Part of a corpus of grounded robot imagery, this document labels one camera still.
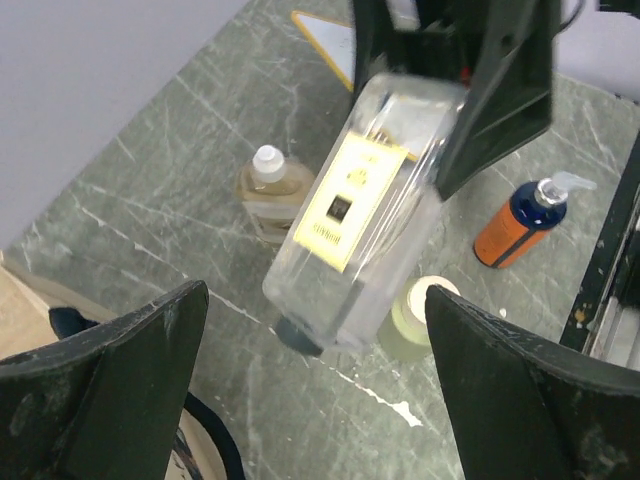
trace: bottle label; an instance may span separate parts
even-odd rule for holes
[[[300,211],[297,205],[243,202],[258,236],[267,241],[283,241]]]
[[[343,272],[407,153],[347,133],[293,240]]]
[[[476,237],[473,248],[478,259],[489,267],[511,265],[538,243],[550,230],[530,230],[511,212],[507,201]]]

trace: clear plastic bottle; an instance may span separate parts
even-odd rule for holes
[[[280,150],[263,145],[240,171],[236,195],[258,237],[282,243],[300,211],[315,177],[311,170]]]
[[[285,343],[374,341],[439,218],[433,180],[465,95],[405,75],[367,83],[263,283]]]

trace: blue bottle neck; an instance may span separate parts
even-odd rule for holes
[[[567,214],[567,204],[546,207],[538,203],[535,196],[538,182],[522,185],[511,196],[511,213],[522,225],[533,230],[550,230]]]

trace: white bottle cap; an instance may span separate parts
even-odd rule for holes
[[[431,285],[440,285],[456,295],[460,295],[455,285],[446,278],[435,275],[420,278],[407,293],[407,304],[411,313],[424,325],[427,324],[427,319],[424,315],[424,302],[427,299],[427,288]]]
[[[261,146],[253,156],[256,178],[264,183],[275,183],[284,177],[287,165],[284,155],[272,145]]]

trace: white wall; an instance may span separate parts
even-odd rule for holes
[[[244,3],[0,2],[0,249]]]
[[[565,0],[569,12],[578,0]],[[640,100],[640,20],[596,10],[587,0],[578,20],[556,37],[558,71],[613,93]]]

